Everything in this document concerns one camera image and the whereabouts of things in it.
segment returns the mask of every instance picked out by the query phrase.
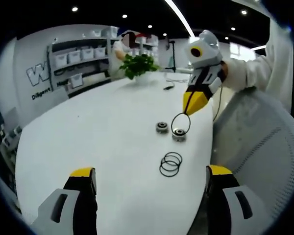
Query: white storage bin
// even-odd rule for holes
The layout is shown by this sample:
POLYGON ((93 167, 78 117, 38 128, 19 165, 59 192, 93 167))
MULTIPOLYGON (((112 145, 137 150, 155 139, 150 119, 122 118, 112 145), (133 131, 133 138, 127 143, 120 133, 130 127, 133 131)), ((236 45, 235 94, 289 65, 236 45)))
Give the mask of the white storage bin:
POLYGON ((94 29, 93 32, 92 32, 92 36, 96 37, 96 38, 99 38, 99 37, 101 37, 101 32, 102 32, 101 29, 94 29))
POLYGON ((98 47, 94 49, 95 58, 101 58, 106 56, 106 47, 98 47))
POLYGON ((55 66, 57 68, 66 66, 68 64, 68 54, 61 54, 55 56, 55 66))
POLYGON ((91 60, 94 58, 94 49, 88 48, 82 50, 82 59, 83 60, 91 60))
POLYGON ((80 50, 69 52, 69 63, 80 62, 80 50))
POLYGON ((83 83, 82 74, 79 73, 79 74, 76 74, 76 75, 71 76, 70 77, 70 82, 71 82, 72 88, 83 86, 84 83, 83 83))
POLYGON ((152 35, 151 38, 147 38, 147 43, 148 43, 148 44, 152 44, 152 45, 154 45, 154 46, 157 47, 158 44, 159 44, 158 37, 155 36, 155 35, 152 35))
POLYGON ((139 51, 138 48, 133 49, 133 55, 139 55, 139 51))
POLYGON ((143 44, 146 44, 146 37, 139 37, 139 38, 136 38, 135 40, 137 43, 143 43, 143 44))
POLYGON ((118 29, 119 29, 118 27, 114 27, 114 26, 107 27, 102 31, 102 35, 104 37, 117 38, 118 29))

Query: person in white shirt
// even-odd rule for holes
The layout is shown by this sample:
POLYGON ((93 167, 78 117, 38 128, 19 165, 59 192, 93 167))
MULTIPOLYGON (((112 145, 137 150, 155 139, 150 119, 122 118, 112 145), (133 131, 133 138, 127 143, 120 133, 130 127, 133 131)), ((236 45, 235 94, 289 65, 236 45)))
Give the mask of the person in white shirt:
POLYGON ((270 21, 270 37, 266 56, 243 61, 224 61, 224 86, 235 91, 255 86, 280 100, 294 117, 294 47, 286 30, 275 21, 270 21))
POLYGON ((120 41, 115 41, 112 47, 112 59, 110 67, 110 75, 117 78, 124 77, 124 71, 120 70, 126 54, 129 53, 131 48, 135 45, 136 36, 133 32, 126 32, 122 34, 120 41))

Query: small black object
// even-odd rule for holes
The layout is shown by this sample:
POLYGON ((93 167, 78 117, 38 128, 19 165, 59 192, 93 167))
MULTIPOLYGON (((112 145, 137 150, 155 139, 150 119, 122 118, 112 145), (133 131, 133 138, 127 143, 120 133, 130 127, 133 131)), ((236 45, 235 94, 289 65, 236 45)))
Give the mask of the small black object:
POLYGON ((188 118, 188 121, 189 121, 188 129, 187 129, 186 131, 184 131, 184 135, 186 135, 186 134, 188 133, 188 131, 190 130, 190 128, 191 128, 191 119, 190 119, 190 116, 188 116, 186 113, 179 113, 178 115, 176 115, 176 116, 173 118, 173 120, 172 120, 172 122, 171 122, 171 131, 172 131, 172 133, 175 134, 175 135, 176 135, 176 133, 175 133, 175 131, 173 130, 173 123, 174 123, 175 119, 176 119, 178 116, 180 116, 181 114, 186 115, 187 118, 188 118))
POLYGON ((174 87, 174 86, 168 86, 168 87, 165 87, 164 90, 167 91, 167 90, 172 89, 173 87, 174 87))
POLYGON ((178 174, 182 162, 183 158, 180 154, 169 152, 161 159, 159 171, 163 176, 173 177, 178 174))

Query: metal bearing ring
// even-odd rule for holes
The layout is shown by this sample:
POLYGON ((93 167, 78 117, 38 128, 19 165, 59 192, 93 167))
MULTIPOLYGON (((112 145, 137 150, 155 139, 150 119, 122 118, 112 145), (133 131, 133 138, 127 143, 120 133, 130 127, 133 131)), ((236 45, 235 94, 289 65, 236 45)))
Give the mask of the metal bearing ring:
POLYGON ((183 142, 186 140, 186 132, 182 129, 176 129, 172 133, 172 138, 177 142, 183 142))
POLYGON ((160 134, 165 134, 169 132, 168 124, 165 122, 159 122, 156 124, 156 132, 160 134))

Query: chair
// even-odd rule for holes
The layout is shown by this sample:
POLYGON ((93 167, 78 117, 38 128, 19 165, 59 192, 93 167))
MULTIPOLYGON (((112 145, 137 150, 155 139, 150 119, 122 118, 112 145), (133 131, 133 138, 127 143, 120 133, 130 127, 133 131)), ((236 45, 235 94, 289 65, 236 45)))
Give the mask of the chair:
POLYGON ((232 170, 274 221, 294 192, 294 119, 255 88, 236 93, 214 124, 211 164, 232 170))

